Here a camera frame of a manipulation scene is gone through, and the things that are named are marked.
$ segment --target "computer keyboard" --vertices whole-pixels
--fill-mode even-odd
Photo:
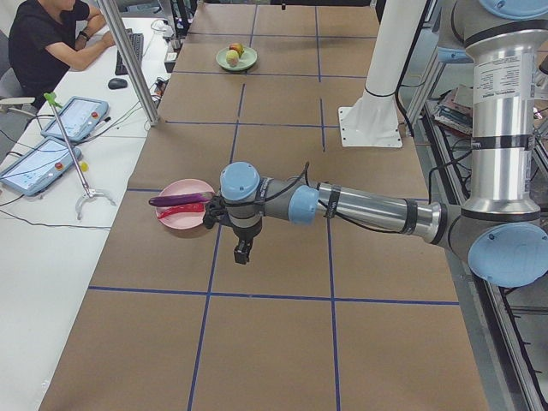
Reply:
[[[129,41],[131,42],[131,45],[133,46],[133,49],[135,51],[135,55],[137,56],[137,62],[141,62],[143,59],[143,44],[145,36],[143,33],[128,33]],[[118,54],[116,56],[116,69],[114,70],[115,75],[123,75],[127,74],[128,69],[123,64],[122,56],[120,55],[120,51],[118,51]]]

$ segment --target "green handle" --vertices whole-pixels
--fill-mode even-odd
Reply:
[[[45,101],[47,101],[51,107],[62,107],[57,101],[55,101],[57,95],[54,92],[45,92],[44,97]]]

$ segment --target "apple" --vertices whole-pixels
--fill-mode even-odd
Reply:
[[[226,52],[226,62],[229,64],[230,67],[236,67],[239,61],[240,55],[238,54],[238,51],[228,50]]]
[[[231,43],[229,45],[229,50],[236,50],[238,52],[238,57],[241,57],[243,54],[243,45],[241,43]]]

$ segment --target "computer mouse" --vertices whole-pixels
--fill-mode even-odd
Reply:
[[[128,81],[115,77],[114,79],[109,80],[108,87],[110,90],[116,90],[117,88],[126,88],[128,86]]]

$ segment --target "pink plate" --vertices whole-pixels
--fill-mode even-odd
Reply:
[[[164,191],[162,191],[159,196],[202,193],[204,191],[215,192],[215,190],[213,190],[213,188],[211,188],[211,186],[206,182],[188,178],[185,180],[179,180],[178,182],[172,182],[168,187],[164,188]],[[162,211],[165,211],[168,208],[169,207],[156,207],[156,216],[159,216]],[[158,221],[172,229],[191,229],[202,224],[204,214],[204,211],[179,212],[178,214],[173,214]]]

